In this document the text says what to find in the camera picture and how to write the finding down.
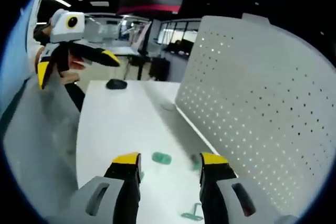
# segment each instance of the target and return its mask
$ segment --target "person's hand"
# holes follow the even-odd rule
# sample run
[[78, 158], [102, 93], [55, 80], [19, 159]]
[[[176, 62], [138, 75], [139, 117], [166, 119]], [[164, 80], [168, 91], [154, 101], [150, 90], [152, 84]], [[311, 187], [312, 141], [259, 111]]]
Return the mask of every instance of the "person's hand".
[[79, 74], [69, 71], [60, 72], [59, 75], [61, 76], [61, 83], [63, 85], [74, 83], [75, 81], [79, 81]]
[[69, 51], [68, 52], [69, 69], [76, 69], [76, 70], [85, 69], [86, 67], [83, 64], [80, 64], [79, 62], [84, 62], [84, 61], [81, 57], [73, 56]]

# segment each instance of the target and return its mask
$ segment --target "desk leg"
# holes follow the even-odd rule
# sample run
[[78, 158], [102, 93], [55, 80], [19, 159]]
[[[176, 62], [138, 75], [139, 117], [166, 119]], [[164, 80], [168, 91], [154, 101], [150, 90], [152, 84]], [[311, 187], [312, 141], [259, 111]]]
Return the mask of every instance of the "desk leg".
[[141, 81], [143, 65], [144, 65], [144, 60], [141, 59], [139, 63], [139, 69], [138, 69], [138, 78], [137, 78], [138, 81]]

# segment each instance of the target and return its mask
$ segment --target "white robot head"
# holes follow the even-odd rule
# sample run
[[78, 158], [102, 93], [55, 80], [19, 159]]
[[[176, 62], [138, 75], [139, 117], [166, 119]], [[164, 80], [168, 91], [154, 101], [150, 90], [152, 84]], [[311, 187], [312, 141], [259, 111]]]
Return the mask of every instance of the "white robot head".
[[50, 42], [68, 42], [83, 39], [85, 16], [80, 12], [59, 9], [50, 19], [52, 30]]

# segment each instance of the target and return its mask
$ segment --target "white desk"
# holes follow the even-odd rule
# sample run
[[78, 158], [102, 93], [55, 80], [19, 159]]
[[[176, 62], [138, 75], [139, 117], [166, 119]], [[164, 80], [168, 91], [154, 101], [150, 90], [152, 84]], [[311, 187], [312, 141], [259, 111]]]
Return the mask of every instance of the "white desk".
[[140, 56], [140, 53], [132, 47], [109, 47], [116, 56]]
[[[200, 201], [190, 156], [210, 150], [176, 109], [161, 105], [174, 102], [180, 84], [128, 81], [125, 90], [107, 90], [105, 84], [91, 81], [84, 100], [76, 151], [79, 187], [103, 176], [118, 155], [140, 152], [145, 175], [137, 223], [194, 223], [180, 216]], [[152, 161], [154, 152], [169, 154], [171, 164]]]

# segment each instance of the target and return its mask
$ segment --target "computer mouse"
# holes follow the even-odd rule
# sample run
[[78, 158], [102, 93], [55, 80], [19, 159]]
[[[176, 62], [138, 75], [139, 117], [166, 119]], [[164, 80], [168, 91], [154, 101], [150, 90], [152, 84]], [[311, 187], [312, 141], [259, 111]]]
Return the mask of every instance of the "computer mouse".
[[107, 89], [125, 89], [126, 87], [127, 82], [118, 79], [111, 79], [106, 83]]

